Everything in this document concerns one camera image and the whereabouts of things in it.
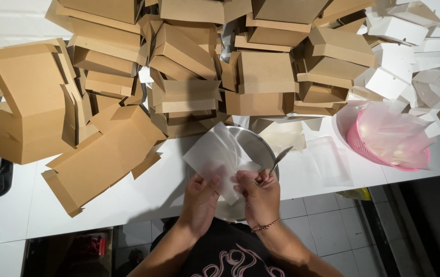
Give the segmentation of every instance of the person's right hand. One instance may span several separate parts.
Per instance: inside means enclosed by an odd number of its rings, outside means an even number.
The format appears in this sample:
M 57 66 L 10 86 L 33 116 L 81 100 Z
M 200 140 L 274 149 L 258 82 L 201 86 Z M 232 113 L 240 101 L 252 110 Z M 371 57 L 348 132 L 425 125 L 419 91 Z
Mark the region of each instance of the person's right hand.
M 235 189 L 246 199 L 246 221 L 251 229 L 264 227 L 279 218 L 280 184 L 275 172 L 238 171 Z

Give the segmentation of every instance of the pink graphic print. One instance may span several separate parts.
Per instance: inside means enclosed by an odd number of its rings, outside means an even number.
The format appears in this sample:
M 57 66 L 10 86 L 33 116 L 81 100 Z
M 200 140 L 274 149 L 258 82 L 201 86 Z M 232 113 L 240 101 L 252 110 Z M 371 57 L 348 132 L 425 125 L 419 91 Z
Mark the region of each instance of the pink graphic print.
M 283 270 L 277 268 L 277 267 L 268 267 L 266 263 L 260 258 L 259 255 L 254 253 L 254 251 L 244 249 L 239 244 L 237 244 L 237 247 L 240 250 L 232 249 L 230 252 L 222 251 L 220 252 L 219 259 L 220 259 L 220 267 L 218 267 L 215 264 L 211 264 L 203 269 L 203 275 L 200 274 L 194 274 L 191 277 L 220 277 L 222 276 L 223 270 L 225 269 L 223 266 L 223 258 L 229 263 L 229 265 L 232 265 L 231 275 L 232 277 L 243 277 L 244 271 L 256 264 L 256 262 L 259 260 L 264 264 L 264 268 L 266 269 L 266 272 L 270 274 L 271 277 L 285 277 L 285 273 Z M 241 258 L 239 260 L 235 260 L 233 258 L 234 253 L 238 253 L 241 255 Z M 253 260 L 247 265 L 243 265 L 243 263 L 246 261 L 246 255 L 249 255 Z M 208 274 L 209 271 L 215 270 L 212 274 Z

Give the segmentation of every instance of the hand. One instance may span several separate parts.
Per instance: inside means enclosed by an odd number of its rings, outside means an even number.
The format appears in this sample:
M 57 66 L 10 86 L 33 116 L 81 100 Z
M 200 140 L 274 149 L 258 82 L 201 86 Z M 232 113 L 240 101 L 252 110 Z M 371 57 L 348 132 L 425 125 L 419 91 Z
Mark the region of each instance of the hand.
M 266 226 L 279 218 L 280 184 L 276 174 L 269 173 L 269 169 L 260 173 L 237 172 L 239 185 L 234 188 L 246 198 L 246 221 L 251 229 Z
M 207 183 L 196 173 L 186 186 L 184 209 L 176 225 L 186 227 L 196 240 L 206 233 L 212 223 L 220 196 L 216 192 L 218 183 L 218 176 Z

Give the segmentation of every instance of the pink basket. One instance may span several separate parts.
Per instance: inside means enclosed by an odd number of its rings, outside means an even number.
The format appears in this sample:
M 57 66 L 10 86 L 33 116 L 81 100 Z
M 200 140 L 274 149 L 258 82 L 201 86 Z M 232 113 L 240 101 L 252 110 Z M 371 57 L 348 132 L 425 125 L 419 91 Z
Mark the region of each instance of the pink basket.
M 381 159 L 379 156 L 373 154 L 369 148 L 365 146 L 365 143 L 362 141 L 362 137 L 360 135 L 360 129 L 358 127 L 358 121 L 360 119 L 360 116 L 364 113 L 364 110 L 362 110 L 357 117 L 357 121 L 353 123 L 353 125 L 350 127 L 348 132 L 346 133 L 346 142 L 350 146 L 350 148 L 353 149 L 353 151 L 357 152 L 360 156 L 366 158 L 367 160 L 370 160 L 373 163 L 383 165 L 383 166 L 389 166 L 394 167 L 396 169 L 399 169 L 401 171 L 406 172 L 415 172 L 419 171 L 419 169 L 409 168 L 409 167 L 399 167 L 395 165 L 391 165 L 389 162 Z M 427 155 L 427 162 L 430 162 L 430 151 L 429 148 L 424 150 L 424 153 Z

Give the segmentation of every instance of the yellow object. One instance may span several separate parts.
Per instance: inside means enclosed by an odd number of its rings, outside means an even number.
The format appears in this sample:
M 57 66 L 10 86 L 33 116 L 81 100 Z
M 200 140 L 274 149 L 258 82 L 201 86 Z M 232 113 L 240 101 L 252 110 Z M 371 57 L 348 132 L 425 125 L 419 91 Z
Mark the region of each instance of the yellow object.
M 337 193 L 343 197 L 351 198 L 355 200 L 362 200 L 362 201 L 371 200 L 371 195 L 369 194 L 369 190 L 367 188 L 344 190 L 344 191 L 339 191 Z

